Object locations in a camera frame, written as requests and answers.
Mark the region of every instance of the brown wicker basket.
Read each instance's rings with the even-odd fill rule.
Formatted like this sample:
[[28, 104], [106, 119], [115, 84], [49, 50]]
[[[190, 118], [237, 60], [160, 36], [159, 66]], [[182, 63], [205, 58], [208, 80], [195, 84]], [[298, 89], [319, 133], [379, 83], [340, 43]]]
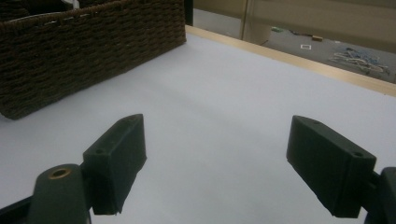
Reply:
[[4, 21], [26, 16], [26, 10], [17, 8], [18, 0], [0, 5], [0, 113], [5, 117], [22, 118], [186, 41], [183, 0], [80, 0], [80, 6]]

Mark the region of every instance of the screw hole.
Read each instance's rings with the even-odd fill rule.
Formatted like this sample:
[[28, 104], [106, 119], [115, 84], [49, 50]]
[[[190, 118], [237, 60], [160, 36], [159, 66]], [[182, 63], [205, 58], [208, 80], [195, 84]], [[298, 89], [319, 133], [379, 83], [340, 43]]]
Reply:
[[354, 152], [353, 155], [357, 157], [363, 157], [363, 154], [361, 154], [360, 152]]
[[63, 178], [65, 176], [69, 175], [70, 173], [71, 173], [70, 169], [61, 168], [61, 169], [58, 169], [58, 170], [52, 172], [49, 175], [49, 179], [60, 179], [60, 178]]

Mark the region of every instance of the white tabletop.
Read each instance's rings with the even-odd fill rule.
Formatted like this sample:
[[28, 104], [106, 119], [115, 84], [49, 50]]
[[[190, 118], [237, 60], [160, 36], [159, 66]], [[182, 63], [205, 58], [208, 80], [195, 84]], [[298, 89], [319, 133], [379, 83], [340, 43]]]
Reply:
[[396, 165], [396, 98], [195, 35], [136, 69], [17, 121], [0, 119], [0, 207], [142, 113], [148, 160], [123, 212], [99, 223], [362, 223], [332, 217], [286, 160], [292, 115]]

